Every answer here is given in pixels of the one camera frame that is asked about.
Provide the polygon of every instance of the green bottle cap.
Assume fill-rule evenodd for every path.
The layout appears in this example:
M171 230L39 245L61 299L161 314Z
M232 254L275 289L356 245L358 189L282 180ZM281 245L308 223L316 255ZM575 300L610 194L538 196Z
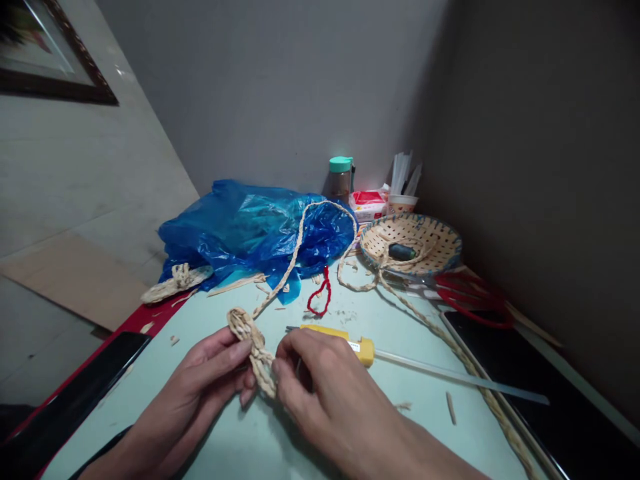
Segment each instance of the green bottle cap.
M334 157L329 160L329 171L331 173L342 173L351 170L353 157Z

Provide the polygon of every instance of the light blue table surface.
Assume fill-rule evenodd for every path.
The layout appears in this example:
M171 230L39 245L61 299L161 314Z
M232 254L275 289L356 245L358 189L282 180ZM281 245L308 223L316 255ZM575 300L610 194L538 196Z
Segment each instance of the light blue table surface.
M358 271L346 266L344 279L354 285L372 280L366 268ZM369 292L353 292L336 278L337 264L331 268L333 295L322 325L346 330L352 339L371 338L380 349L465 372L460 361L442 340L432 335L417 319L382 287ZM257 320L267 348L275 352L285 334L285 326L309 323L307 298L318 286L304 280L300 296L286 306L274 300ZM165 384L187 351L199 340L226 326L232 307L253 309L265 294L254 285L207 297L197 293L171 318L135 361L124 377L78 428L58 452L43 478L68 479L88 458L141 412ZM326 293L320 300L326 300ZM427 300L409 297L434 323L442 326L438 309ZM171 346L170 337L179 342ZM498 422L473 387L419 373L384 360L376 360L371 376L393 403L411 402L405 415L424 426L438 440L492 479L525 479L525 472L511 450ZM457 418L449 416L445 392L450 392ZM536 464L540 478L546 478ZM324 460L297 432L295 425L277 404L256 398L243 412L236 397L222 412L202 449L190 465L186 479L315 479L340 478L339 472Z

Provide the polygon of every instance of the left hand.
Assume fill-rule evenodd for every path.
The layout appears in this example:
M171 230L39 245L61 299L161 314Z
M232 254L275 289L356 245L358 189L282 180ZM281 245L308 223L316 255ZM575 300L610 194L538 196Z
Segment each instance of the left hand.
M126 436L81 479L175 474L236 392L243 407L254 396L251 368L235 370L250 352L251 342L238 342L228 327L198 342Z

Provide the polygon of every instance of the plastic bottle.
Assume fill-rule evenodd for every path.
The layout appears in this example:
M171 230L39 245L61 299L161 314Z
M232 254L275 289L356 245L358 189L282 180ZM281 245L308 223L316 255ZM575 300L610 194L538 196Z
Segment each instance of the plastic bottle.
M334 157L329 160L331 198L349 204L351 193L351 162L353 157Z

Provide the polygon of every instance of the woven bamboo basket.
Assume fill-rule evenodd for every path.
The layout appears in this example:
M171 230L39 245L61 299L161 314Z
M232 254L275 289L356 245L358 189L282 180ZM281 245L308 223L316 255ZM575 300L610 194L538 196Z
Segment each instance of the woven bamboo basket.
M417 213L401 213L375 220L363 231L360 246L374 268L390 243L406 243L415 249L422 244L426 257L417 263L387 266L386 271L417 277L432 277L456 266L462 252L462 238L448 224Z

